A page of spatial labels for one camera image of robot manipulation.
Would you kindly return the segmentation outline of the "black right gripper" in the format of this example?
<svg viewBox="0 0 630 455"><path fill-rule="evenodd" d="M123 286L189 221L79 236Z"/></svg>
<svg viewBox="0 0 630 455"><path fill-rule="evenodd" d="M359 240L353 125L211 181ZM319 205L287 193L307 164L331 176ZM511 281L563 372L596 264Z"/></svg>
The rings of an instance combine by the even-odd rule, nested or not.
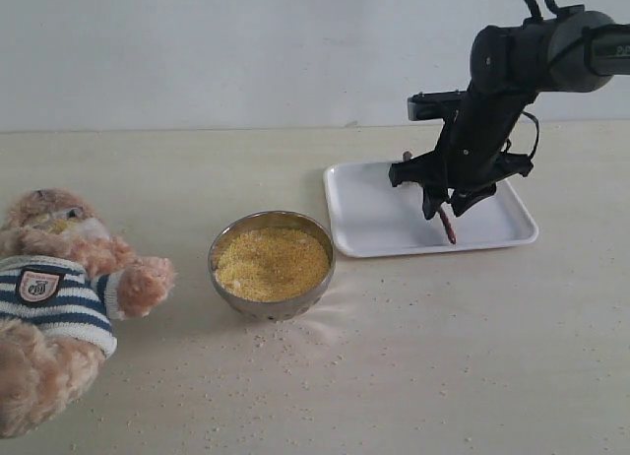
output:
<svg viewBox="0 0 630 455"><path fill-rule="evenodd" d="M496 193L496 182L532 171L531 154L511 153L510 135L535 96L524 92L487 95L468 88L459 110L444 121L433 150L394 162L389 169L392 186L415 182L422 186L422 214L432 220L439 206L451 205L461 217L477 203Z"/></svg>

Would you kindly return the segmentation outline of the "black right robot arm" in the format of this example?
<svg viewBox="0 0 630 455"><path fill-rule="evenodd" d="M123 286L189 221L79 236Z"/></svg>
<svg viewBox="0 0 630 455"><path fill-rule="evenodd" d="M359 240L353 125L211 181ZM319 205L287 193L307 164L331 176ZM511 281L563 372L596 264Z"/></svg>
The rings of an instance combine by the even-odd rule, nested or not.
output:
<svg viewBox="0 0 630 455"><path fill-rule="evenodd" d="M591 93L628 73L629 27L604 13L488 26L473 41L465 90L409 97L409 120L444 124L431 151L390 166L390 183L418 184L428 220L445 203L459 217L499 181L532 171L534 155L511 152L510 135L540 94Z"/></svg>

